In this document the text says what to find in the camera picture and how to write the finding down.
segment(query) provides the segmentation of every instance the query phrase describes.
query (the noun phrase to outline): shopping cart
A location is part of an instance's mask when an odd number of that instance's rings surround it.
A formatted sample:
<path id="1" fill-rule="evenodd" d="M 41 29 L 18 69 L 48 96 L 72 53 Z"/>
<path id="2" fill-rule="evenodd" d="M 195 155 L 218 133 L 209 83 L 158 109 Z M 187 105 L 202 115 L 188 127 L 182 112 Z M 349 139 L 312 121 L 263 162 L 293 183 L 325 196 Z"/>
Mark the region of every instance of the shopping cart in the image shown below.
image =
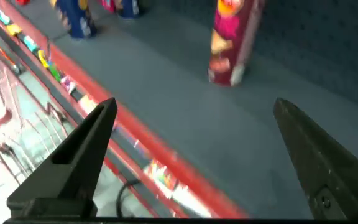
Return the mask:
<path id="1" fill-rule="evenodd" d="M 29 101 L 35 109 L 28 111 Z M 67 136 L 64 120 L 50 102 L 43 106 L 0 58 L 0 162 L 18 184 Z"/>

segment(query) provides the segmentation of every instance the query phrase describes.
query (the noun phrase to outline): blue toy package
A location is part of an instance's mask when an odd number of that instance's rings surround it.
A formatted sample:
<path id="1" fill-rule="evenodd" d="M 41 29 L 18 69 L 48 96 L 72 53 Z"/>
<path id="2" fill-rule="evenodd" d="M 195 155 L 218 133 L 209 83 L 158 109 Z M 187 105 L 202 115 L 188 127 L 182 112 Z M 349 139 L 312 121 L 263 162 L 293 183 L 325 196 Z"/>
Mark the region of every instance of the blue toy package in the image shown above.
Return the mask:
<path id="1" fill-rule="evenodd" d="M 138 0 L 115 0 L 116 10 L 123 18 L 136 18 L 139 16 Z"/>
<path id="2" fill-rule="evenodd" d="M 82 39 L 96 34 L 88 0 L 51 0 L 50 3 L 72 38 Z"/>
<path id="3" fill-rule="evenodd" d="M 9 25 L 11 19 L 0 10 L 0 21 L 5 25 Z"/>
<path id="4" fill-rule="evenodd" d="M 37 44 L 29 36 L 25 36 L 23 42 L 31 52 L 38 48 Z"/>

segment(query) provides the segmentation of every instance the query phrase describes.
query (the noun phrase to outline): yellow label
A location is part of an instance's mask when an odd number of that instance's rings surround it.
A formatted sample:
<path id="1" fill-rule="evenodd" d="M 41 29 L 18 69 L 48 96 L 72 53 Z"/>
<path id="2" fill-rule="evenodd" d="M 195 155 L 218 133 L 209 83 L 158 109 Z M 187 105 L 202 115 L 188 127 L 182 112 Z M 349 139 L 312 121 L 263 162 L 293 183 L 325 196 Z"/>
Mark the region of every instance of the yellow label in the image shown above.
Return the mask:
<path id="1" fill-rule="evenodd" d="M 52 7 L 55 7 L 57 0 L 49 0 L 49 2 Z"/>
<path id="2" fill-rule="evenodd" d="M 85 10 L 88 7 L 88 0 L 78 0 L 80 9 Z"/>
<path id="3" fill-rule="evenodd" d="M 6 26 L 6 29 L 7 29 L 8 33 L 12 36 L 22 32 L 22 29 L 16 24 L 8 25 L 8 26 Z"/>
<path id="4" fill-rule="evenodd" d="M 38 50 L 38 59 L 41 61 L 41 64 L 44 66 L 44 68 L 49 68 L 49 64 L 45 60 L 45 54 L 43 50 Z"/>

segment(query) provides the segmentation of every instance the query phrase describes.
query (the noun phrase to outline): black cable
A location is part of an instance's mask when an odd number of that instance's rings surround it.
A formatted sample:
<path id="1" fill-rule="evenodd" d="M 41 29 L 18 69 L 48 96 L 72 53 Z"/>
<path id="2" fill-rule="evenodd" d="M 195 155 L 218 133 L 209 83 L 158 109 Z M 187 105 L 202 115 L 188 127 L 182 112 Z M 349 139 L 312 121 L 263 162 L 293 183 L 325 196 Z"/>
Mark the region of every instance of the black cable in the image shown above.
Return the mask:
<path id="1" fill-rule="evenodd" d="M 136 180 L 131 180 L 126 182 L 121 189 L 119 189 L 118 194 L 117 194 L 117 199 L 116 199 L 116 212 L 117 212 L 117 217 L 118 218 L 123 218 L 124 216 L 122 215 L 122 201 L 121 201 L 121 197 L 122 194 L 124 193 L 124 190 L 128 187 L 131 187 L 133 185 L 139 184 L 141 183 L 140 180 L 136 179 Z"/>

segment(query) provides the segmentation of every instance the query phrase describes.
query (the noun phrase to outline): merchandise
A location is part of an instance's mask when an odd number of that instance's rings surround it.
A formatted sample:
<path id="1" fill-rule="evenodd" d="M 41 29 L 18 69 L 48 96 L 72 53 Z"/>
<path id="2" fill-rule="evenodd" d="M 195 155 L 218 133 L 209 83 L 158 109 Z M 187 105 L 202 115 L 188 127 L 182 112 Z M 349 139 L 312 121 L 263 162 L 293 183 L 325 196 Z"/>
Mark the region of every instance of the merchandise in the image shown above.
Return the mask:
<path id="1" fill-rule="evenodd" d="M 144 172 L 154 180 L 167 198 L 172 197 L 172 192 L 178 185 L 178 179 L 167 170 L 165 165 L 153 159 L 150 165 L 145 168 Z"/>
<path id="2" fill-rule="evenodd" d="M 137 0 L 114 0 L 118 14 L 123 18 L 136 18 L 139 16 Z"/>
<path id="3" fill-rule="evenodd" d="M 68 76 L 62 77 L 60 83 L 65 87 L 68 94 L 71 94 L 75 89 L 75 83 L 72 82 Z"/>
<path id="4" fill-rule="evenodd" d="M 40 60 L 42 66 L 44 66 L 44 68 L 49 68 L 49 63 L 45 59 L 44 51 L 38 50 L 37 55 L 38 55 L 38 59 Z"/>
<path id="5" fill-rule="evenodd" d="M 25 36 L 23 42 L 31 52 L 38 48 L 37 44 L 29 36 Z"/>
<path id="6" fill-rule="evenodd" d="M 212 218 L 209 210 L 189 191 L 188 186 L 179 184 L 173 191 L 172 198 L 186 208 L 194 211 L 199 216 L 203 218 Z"/>
<path id="7" fill-rule="evenodd" d="M 213 83 L 240 83 L 265 0 L 218 0 L 208 76 Z"/>
<path id="8" fill-rule="evenodd" d="M 30 0 L 16 0 L 16 3 L 21 6 L 24 6 L 29 2 L 30 2 Z"/>
<path id="9" fill-rule="evenodd" d="M 0 10 L 0 21 L 5 25 L 11 23 L 11 19 L 7 17 L 1 10 Z"/>
<path id="10" fill-rule="evenodd" d="M 16 34 L 19 34 L 22 32 L 22 29 L 16 24 L 8 25 L 8 26 L 6 26 L 6 29 L 11 36 L 15 36 Z"/>
<path id="11" fill-rule="evenodd" d="M 102 6 L 107 9 L 109 12 L 114 12 L 114 0 L 101 0 Z"/>
<path id="12" fill-rule="evenodd" d="M 52 76 L 56 79 L 56 81 L 58 82 L 61 81 L 60 72 L 58 71 L 56 65 L 53 64 L 52 62 L 49 62 L 49 71 L 52 74 Z"/>
<path id="13" fill-rule="evenodd" d="M 86 114 L 90 114 L 93 109 L 98 105 L 88 95 L 83 96 L 78 104 L 85 111 Z"/>
<path id="14" fill-rule="evenodd" d="M 50 0 L 50 4 L 72 38 L 82 39 L 96 34 L 88 0 Z"/>

